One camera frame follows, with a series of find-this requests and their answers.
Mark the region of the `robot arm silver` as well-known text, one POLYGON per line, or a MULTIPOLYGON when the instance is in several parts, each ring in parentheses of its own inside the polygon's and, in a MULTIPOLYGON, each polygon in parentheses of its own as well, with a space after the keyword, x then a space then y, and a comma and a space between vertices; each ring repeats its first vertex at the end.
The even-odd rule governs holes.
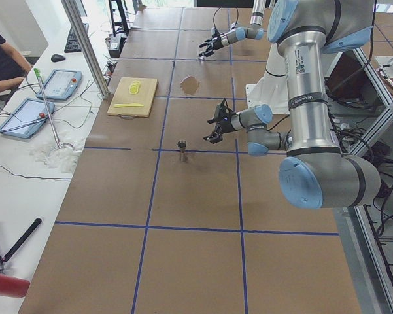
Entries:
POLYGON ((267 129, 273 117, 268 105, 235 112, 221 103, 206 140, 217 143, 225 133, 245 130, 251 156, 285 150, 279 183, 295 207, 354 207, 371 202, 380 189, 373 164, 342 153, 332 139, 321 62, 323 54, 353 50, 371 39, 374 8, 374 1, 255 1, 249 26, 214 29, 201 45, 202 55, 210 56, 244 39, 266 36, 276 44, 284 58, 291 130, 267 129))
POLYGON ((220 10, 217 9, 213 16, 213 27, 211 28, 211 37, 206 39, 199 45, 199 48, 205 47, 205 51, 200 51, 199 59, 207 58, 214 54, 215 50, 232 45, 244 39, 260 40, 264 36, 262 27, 264 19, 264 11, 266 8, 273 8, 276 1, 255 0, 252 6, 252 15, 250 24, 244 26, 238 22, 239 11, 237 11, 237 19, 230 29, 225 33, 220 33, 215 24, 215 15, 220 10))

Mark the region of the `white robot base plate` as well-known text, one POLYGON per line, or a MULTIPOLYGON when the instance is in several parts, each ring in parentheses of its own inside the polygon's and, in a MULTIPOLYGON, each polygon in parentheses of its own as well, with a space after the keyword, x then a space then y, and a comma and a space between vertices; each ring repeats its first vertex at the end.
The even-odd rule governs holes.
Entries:
POLYGON ((246 85, 247 107, 268 105, 273 114, 289 114, 285 59, 273 43, 265 65, 265 72, 256 84, 246 85))

